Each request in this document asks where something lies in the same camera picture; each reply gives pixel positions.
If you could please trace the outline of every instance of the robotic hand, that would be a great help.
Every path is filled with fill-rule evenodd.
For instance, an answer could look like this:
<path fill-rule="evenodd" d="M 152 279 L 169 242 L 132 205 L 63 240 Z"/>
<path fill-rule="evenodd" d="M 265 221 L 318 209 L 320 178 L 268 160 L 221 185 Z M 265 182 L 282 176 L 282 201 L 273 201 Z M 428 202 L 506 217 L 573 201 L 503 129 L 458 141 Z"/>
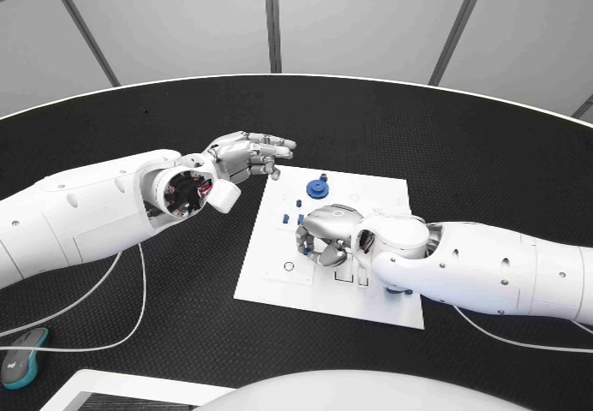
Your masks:
<path fill-rule="evenodd" d="M 0 201 L 0 288 L 118 254 L 210 203 L 230 212 L 250 175 L 279 180 L 295 141 L 237 132 L 182 157 L 158 150 L 64 171 Z"/>
<path fill-rule="evenodd" d="M 328 247 L 314 248 L 315 238 Z M 593 248 L 568 246 L 480 223 L 432 223 L 366 215 L 344 205 L 314 211 L 296 247 L 321 265 L 348 261 L 396 292 L 500 315 L 536 315 L 593 325 Z"/>

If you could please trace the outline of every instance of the black mat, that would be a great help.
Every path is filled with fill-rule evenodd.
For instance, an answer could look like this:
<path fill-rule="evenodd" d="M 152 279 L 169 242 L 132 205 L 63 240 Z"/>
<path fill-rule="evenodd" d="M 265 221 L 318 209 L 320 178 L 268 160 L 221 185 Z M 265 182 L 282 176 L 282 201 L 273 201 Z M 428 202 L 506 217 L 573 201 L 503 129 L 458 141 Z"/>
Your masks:
<path fill-rule="evenodd" d="M 201 152 L 237 130 L 296 140 L 291 165 L 409 179 L 412 209 L 426 221 L 477 221 L 593 246 L 593 129 L 487 99 L 366 80 L 184 80 L 11 117 L 0 122 L 0 198 L 61 170 L 138 152 Z M 242 188 L 227 216 L 208 209 L 145 243 L 149 306 L 129 343 L 53 354 L 31 387 L 0 390 L 0 409 L 40 409 L 81 368 L 227 387 L 292 372 L 370 369 L 441 379 L 536 410 L 593 408 L 592 355 L 497 342 L 428 299 L 426 331 L 236 301 L 265 179 L 253 177 Z M 110 263 L 53 271 L 4 289 L 0 329 L 68 305 Z M 118 341 L 141 304 L 133 249 L 97 293 L 48 325 L 53 344 Z M 472 318 L 523 342 L 593 348 L 593 336 L 565 320 Z"/>

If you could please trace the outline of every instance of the black table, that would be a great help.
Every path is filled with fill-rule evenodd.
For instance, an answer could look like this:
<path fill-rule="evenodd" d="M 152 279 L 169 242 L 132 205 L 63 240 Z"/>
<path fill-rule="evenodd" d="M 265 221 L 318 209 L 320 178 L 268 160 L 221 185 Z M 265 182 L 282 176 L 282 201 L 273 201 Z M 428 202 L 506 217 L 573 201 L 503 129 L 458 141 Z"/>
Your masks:
<path fill-rule="evenodd" d="M 0 198 L 61 170 L 138 152 L 201 152 L 237 130 L 296 140 L 291 165 L 408 179 L 413 212 L 429 222 L 477 221 L 593 246 L 593 128 L 488 98 L 383 81 L 180 80 L 11 116 L 0 121 Z M 149 302 L 133 339 L 97 353 L 50 355 L 35 383 L 0 390 L 0 409 L 40 409 L 83 368 L 227 387 L 292 372 L 370 369 L 441 379 L 537 410 L 593 407 L 592 355 L 497 342 L 428 299 L 426 331 L 234 300 L 265 183 L 253 177 L 242 184 L 227 216 L 210 208 L 146 241 Z M 0 329 L 66 307 L 110 264 L 53 271 L 0 290 Z M 96 294 L 50 323 L 53 345 L 118 341 L 141 305 L 133 248 Z M 566 320 L 472 318 L 526 343 L 593 348 L 592 335 Z"/>

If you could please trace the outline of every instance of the textured black surface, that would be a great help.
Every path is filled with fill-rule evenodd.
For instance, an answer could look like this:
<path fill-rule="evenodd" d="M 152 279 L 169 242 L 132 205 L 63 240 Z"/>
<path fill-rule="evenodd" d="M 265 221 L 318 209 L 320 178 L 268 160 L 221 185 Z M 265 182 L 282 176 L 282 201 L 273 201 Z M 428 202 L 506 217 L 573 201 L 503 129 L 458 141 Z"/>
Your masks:
<path fill-rule="evenodd" d="M 0 122 L 0 198 L 61 170 L 138 152 L 201 152 L 237 130 L 296 140 L 291 165 L 409 179 L 412 209 L 426 221 L 477 221 L 593 246 L 593 129 L 484 98 L 369 80 L 184 80 L 14 116 Z M 81 368 L 229 387 L 292 372 L 371 369 L 441 379 L 536 410 L 592 409 L 592 355 L 497 342 L 428 299 L 426 331 L 236 301 L 265 179 L 242 188 L 227 216 L 210 208 L 145 243 L 149 304 L 133 339 L 109 351 L 50 355 L 35 383 L 0 390 L 0 409 L 38 409 Z M 110 263 L 4 289 L 0 329 L 70 304 Z M 141 304 L 133 249 L 97 293 L 48 324 L 53 344 L 118 341 Z M 472 318 L 523 342 L 593 348 L 592 335 L 568 321 Z"/>

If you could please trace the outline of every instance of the white cable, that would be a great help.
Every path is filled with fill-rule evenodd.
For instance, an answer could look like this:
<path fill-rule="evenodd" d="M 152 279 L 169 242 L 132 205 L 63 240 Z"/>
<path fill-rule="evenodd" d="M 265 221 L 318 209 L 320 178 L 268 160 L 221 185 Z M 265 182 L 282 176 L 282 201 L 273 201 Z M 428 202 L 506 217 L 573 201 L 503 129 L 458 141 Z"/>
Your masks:
<path fill-rule="evenodd" d="M 503 341 L 504 343 L 519 345 L 520 347 L 526 348 L 537 348 L 537 349 L 548 349 L 550 351 L 563 351 L 568 353 L 585 353 L 585 354 L 593 354 L 593 349 L 586 349 L 586 348 L 571 348 L 571 347 L 549 347 L 546 345 L 536 345 L 536 344 L 526 344 L 524 342 L 517 342 L 513 340 L 509 340 L 507 338 L 503 338 L 497 336 L 496 334 L 491 334 L 487 330 L 484 330 L 475 323 L 474 321 L 468 318 L 467 314 L 461 311 L 461 309 L 454 306 L 454 308 L 458 310 L 458 313 L 461 316 L 468 320 L 468 322 L 496 340 Z"/>
<path fill-rule="evenodd" d="M 145 307 L 146 307 L 146 265 L 145 265 L 145 254 L 142 252 L 142 245 L 139 244 L 139 248 L 141 248 L 141 258 L 142 258 L 142 311 L 141 311 L 141 317 L 139 320 L 136 322 L 136 326 L 133 327 L 133 330 L 131 331 L 131 334 L 128 335 L 128 337 L 120 340 L 119 342 L 116 342 L 115 344 L 106 345 L 105 347 L 92 347 L 92 348 L 45 348 L 45 347 L 15 347 L 15 346 L 9 346 L 9 347 L 0 347 L 0 350 L 6 351 L 12 351 L 12 350 L 28 350 L 28 351 L 50 351 L 53 353 L 86 353 L 90 351 L 100 351 L 102 349 L 109 349 L 113 347 L 118 347 L 120 344 L 123 344 L 129 338 L 133 336 L 139 326 L 141 326 L 141 322 L 142 322 L 142 317 L 145 315 Z"/>
<path fill-rule="evenodd" d="M 576 321 L 572 321 L 572 323 L 581 327 L 589 334 L 593 334 L 593 330 L 591 330 L 582 323 L 578 323 Z"/>
<path fill-rule="evenodd" d="M 63 315 L 68 310 L 76 308 L 81 304 L 81 302 L 86 300 L 86 298 L 93 294 L 93 292 L 96 291 L 99 286 L 103 284 L 103 282 L 107 280 L 107 277 L 109 277 L 109 275 L 112 274 L 112 271 L 116 268 L 116 264 L 118 264 L 118 261 L 120 260 L 120 257 L 122 257 L 122 253 L 116 256 L 115 262 L 113 262 L 112 266 L 109 267 L 107 273 L 105 274 L 103 278 L 99 280 L 99 283 L 96 284 L 96 286 L 90 289 L 87 294 L 63 311 L 58 311 L 56 314 L 50 315 L 50 317 L 45 317 L 40 321 L 35 321 L 35 323 L 27 324 L 22 327 L 18 327 L 18 328 L 15 328 L 9 331 L 0 332 L 0 337 L 11 336 L 11 334 L 14 334 L 15 332 L 28 330 L 28 328 L 35 327 L 37 325 L 45 323 L 47 321 L 50 321 L 51 319 L 58 317 L 58 315 Z"/>

